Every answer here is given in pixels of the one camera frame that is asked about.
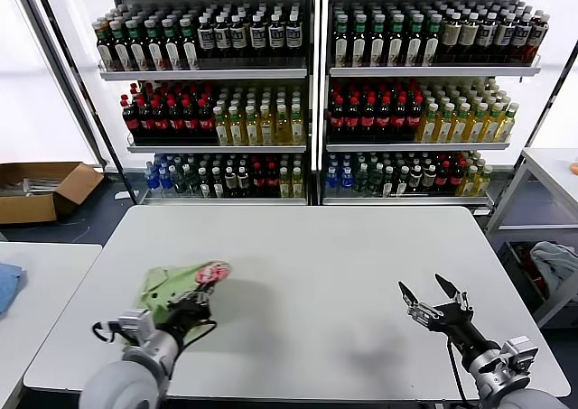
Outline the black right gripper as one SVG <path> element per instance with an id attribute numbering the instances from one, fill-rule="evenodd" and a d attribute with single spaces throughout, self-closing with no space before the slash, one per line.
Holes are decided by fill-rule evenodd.
<path id="1" fill-rule="evenodd" d="M 443 292 L 452 300 L 434 308 L 419 302 L 411 290 L 398 282 L 407 314 L 429 331 L 445 334 L 463 358 L 476 358 L 490 350 L 490 341 L 485 339 L 473 325 L 473 308 L 468 294 L 460 291 L 451 281 L 440 274 L 434 275 Z"/>

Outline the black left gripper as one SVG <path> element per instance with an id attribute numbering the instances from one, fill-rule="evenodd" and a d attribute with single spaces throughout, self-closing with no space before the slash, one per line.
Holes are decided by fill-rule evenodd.
<path id="1" fill-rule="evenodd" d="M 195 328 L 211 324 L 210 297 L 215 281 L 199 284 L 196 291 L 188 291 L 167 302 L 166 319 L 160 329 L 175 338 L 185 338 Z"/>

